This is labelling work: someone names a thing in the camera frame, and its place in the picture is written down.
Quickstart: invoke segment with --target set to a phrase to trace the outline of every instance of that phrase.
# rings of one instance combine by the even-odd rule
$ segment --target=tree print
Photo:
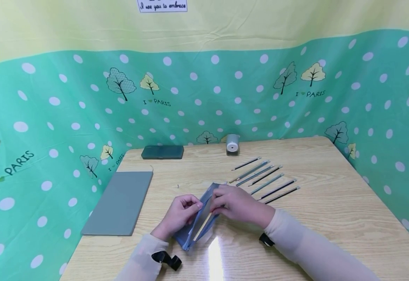
[[[326,78],[326,74],[323,72],[323,67],[319,62],[314,63],[308,70],[304,71],[301,75],[301,79],[310,81],[310,86],[314,81],[321,81]]]
[[[281,89],[281,94],[284,93],[284,87],[296,81],[295,62],[290,62],[286,70],[282,72],[279,78],[274,83],[273,88]]]
[[[111,91],[122,94],[125,101],[128,101],[125,94],[130,94],[136,90],[134,82],[129,80],[126,75],[117,68],[110,69],[106,84]]]
[[[156,84],[153,78],[148,76],[148,74],[145,74],[145,76],[142,78],[142,81],[140,81],[140,88],[151,90],[152,94],[154,94],[153,91],[159,91],[158,84]]]
[[[326,129],[325,134],[334,139],[332,141],[334,144],[336,141],[346,144],[348,140],[346,122],[341,121],[338,124],[332,125]]]
[[[112,158],[112,153],[113,153],[113,148],[108,146],[108,145],[103,145],[103,149],[101,150],[101,155],[100,155],[100,159],[104,160],[104,159],[108,159],[109,157]]]
[[[210,144],[218,142],[218,138],[209,131],[204,131],[201,135],[197,137],[197,142],[203,144]]]
[[[86,168],[87,173],[89,176],[93,177],[95,176],[97,178],[97,175],[95,174],[95,169],[98,166],[98,159],[95,157],[89,157],[89,156],[80,156],[80,160],[83,163],[84,168]]]

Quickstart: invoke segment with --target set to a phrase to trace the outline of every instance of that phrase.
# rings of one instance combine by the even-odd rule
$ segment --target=cream sleeve
[[[287,259],[298,264],[314,281],[378,281],[360,261],[328,239],[276,209],[265,234]]]
[[[143,235],[115,281],[155,281],[162,264],[154,261],[151,255],[166,251],[167,247],[168,242],[159,240],[151,234]]]

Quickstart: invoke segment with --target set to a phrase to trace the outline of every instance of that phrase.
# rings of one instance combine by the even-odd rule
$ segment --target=wooden table
[[[235,166],[261,156],[283,165],[286,176],[260,194],[291,178],[301,186],[272,206],[289,211],[349,251],[381,280],[409,281],[409,233],[328,139],[244,142],[240,147],[239,157],[228,157],[222,143],[187,146],[182,160],[142,160],[142,150],[128,151],[119,171],[151,169],[150,165],[154,169],[133,236],[83,236],[61,280],[113,280],[141,236],[158,224],[175,196],[192,193],[200,197],[213,181],[230,180],[248,169],[231,171]],[[182,268],[178,272],[163,268],[158,280],[309,280],[276,249],[261,245],[261,233],[221,216],[210,239],[193,253],[186,254],[171,242],[170,253],[181,258]]]

